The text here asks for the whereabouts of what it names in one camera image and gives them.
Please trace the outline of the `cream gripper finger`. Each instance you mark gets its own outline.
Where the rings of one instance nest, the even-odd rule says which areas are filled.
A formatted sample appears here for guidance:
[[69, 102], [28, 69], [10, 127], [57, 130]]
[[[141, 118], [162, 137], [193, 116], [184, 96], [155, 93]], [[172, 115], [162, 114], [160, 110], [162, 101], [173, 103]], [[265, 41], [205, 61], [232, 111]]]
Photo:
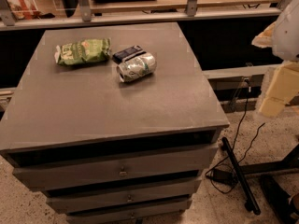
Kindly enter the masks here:
[[272, 34], [274, 31], [276, 23], [272, 22], [268, 25], [261, 33], [256, 35], [251, 44], [255, 47], [264, 49], [264, 48], [271, 48], [272, 47]]
[[258, 112], [265, 117], [277, 116], [299, 93], [299, 62], [283, 62], [270, 79]]

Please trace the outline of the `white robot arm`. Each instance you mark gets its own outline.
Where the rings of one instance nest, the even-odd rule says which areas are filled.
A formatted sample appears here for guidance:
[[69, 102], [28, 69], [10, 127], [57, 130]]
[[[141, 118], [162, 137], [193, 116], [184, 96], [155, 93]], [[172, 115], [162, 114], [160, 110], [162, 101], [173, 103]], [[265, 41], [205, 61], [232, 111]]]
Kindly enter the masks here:
[[299, 92], [299, 0], [292, 0], [251, 44], [271, 48], [283, 63], [263, 79], [262, 97], [257, 106], [264, 117], [277, 116]]

